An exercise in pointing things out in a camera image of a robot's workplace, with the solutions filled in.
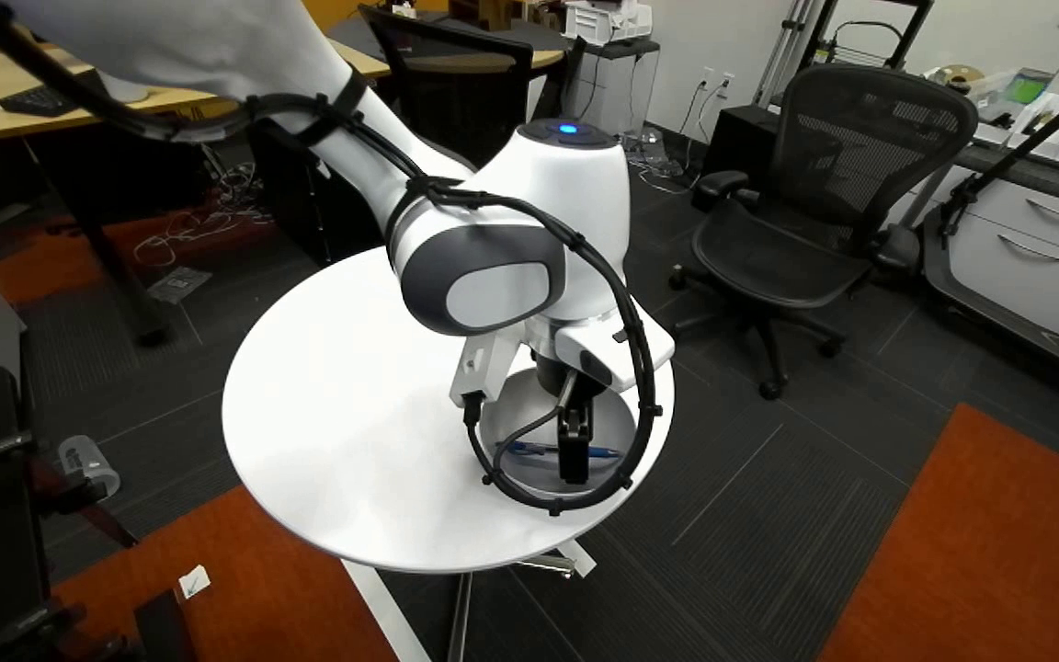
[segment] mesh chair back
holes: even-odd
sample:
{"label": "mesh chair back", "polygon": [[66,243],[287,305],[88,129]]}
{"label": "mesh chair back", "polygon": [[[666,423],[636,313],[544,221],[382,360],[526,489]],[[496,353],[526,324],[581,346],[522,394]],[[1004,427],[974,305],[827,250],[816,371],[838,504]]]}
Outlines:
{"label": "mesh chair back", "polygon": [[813,66],[783,96],[765,195],[846,228],[849,250],[871,250],[890,206],[952,166],[974,125],[974,107],[934,81],[879,66]]}
{"label": "mesh chair back", "polygon": [[419,136],[489,162],[526,121],[530,44],[371,7],[364,18],[386,51],[393,107]]}

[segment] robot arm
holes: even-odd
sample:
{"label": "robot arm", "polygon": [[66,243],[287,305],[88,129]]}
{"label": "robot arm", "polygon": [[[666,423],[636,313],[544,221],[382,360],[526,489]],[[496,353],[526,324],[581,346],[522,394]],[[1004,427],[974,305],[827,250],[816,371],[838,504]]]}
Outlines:
{"label": "robot arm", "polygon": [[[537,121],[474,173],[412,136],[375,92],[360,92],[302,0],[0,0],[4,7],[114,77],[202,88],[235,103],[290,96],[338,107],[349,99],[357,129],[320,136],[313,154],[368,199],[412,316],[471,338],[452,382],[467,419],[478,419],[482,397],[500,397],[511,349],[530,346],[552,371],[566,371],[555,397],[559,438],[577,438],[581,471],[570,474],[585,482],[585,408],[599,390],[640,390],[640,423],[610,489],[574,500],[518,485],[507,493],[563,511],[632,482],[655,416],[651,371],[669,360],[673,342],[618,287],[629,246],[629,169],[610,136]],[[272,121],[294,136],[316,125],[298,107],[276,107]],[[485,449],[496,463],[485,463],[474,441],[496,485],[504,441],[515,434]]]}

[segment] black office chair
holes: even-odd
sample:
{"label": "black office chair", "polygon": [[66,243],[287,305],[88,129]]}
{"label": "black office chair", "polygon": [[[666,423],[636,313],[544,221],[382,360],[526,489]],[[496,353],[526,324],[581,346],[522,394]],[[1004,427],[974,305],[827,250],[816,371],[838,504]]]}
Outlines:
{"label": "black office chair", "polygon": [[485,166],[526,121],[530,44],[375,7],[360,15],[386,51],[382,96],[430,143]]}
{"label": "black office chair", "polygon": [[908,228],[883,228],[886,210],[949,169],[974,121],[963,96],[923,77],[813,66],[787,85],[765,188],[746,188],[743,173],[702,180],[695,206],[713,210],[691,239],[702,268],[677,265],[669,283],[702,283],[739,302],[743,327],[757,331],[769,357],[765,397],[787,386],[772,324],[816,331],[820,353],[835,357],[842,335],[805,313],[835,305],[879,257],[912,243]]}

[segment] round white table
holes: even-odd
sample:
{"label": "round white table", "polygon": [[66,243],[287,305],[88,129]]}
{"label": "round white table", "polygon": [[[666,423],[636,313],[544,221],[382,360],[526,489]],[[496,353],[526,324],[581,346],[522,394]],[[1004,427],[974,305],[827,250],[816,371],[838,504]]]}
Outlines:
{"label": "round white table", "polygon": [[[460,346],[404,313],[382,250],[298,283],[243,338],[224,386],[224,441],[250,497],[309,544],[401,574],[511,566],[629,500],[548,515],[482,485],[449,401]],[[673,368],[655,382],[662,416],[632,489],[669,438]]]}

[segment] white cabinet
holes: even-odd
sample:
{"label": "white cabinet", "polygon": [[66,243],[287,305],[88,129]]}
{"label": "white cabinet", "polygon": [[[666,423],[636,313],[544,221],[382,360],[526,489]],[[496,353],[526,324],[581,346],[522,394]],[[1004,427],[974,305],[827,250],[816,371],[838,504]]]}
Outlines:
{"label": "white cabinet", "polygon": [[1059,335],[1059,199],[1011,180],[989,184],[949,239],[949,272]]}
{"label": "white cabinet", "polygon": [[621,136],[647,118],[655,70],[655,40],[585,48],[566,85],[563,114]]}

